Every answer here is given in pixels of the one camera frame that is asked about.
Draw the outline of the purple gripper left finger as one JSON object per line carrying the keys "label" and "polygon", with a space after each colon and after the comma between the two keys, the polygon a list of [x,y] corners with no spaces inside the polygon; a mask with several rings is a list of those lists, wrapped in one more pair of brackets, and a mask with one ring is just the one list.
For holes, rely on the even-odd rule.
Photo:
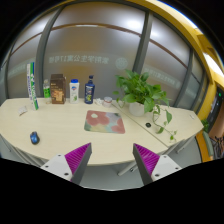
{"label": "purple gripper left finger", "polygon": [[90,143],[80,146],[66,155],[57,154],[41,168],[49,173],[79,185],[92,154]]}

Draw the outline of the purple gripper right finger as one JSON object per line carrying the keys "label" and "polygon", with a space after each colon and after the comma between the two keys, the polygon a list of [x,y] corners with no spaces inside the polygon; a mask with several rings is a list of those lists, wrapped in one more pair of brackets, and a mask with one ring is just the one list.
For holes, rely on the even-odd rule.
{"label": "purple gripper right finger", "polygon": [[181,167],[168,155],[161,155],[134,143],[133,155],[144,185],[181,170]]}

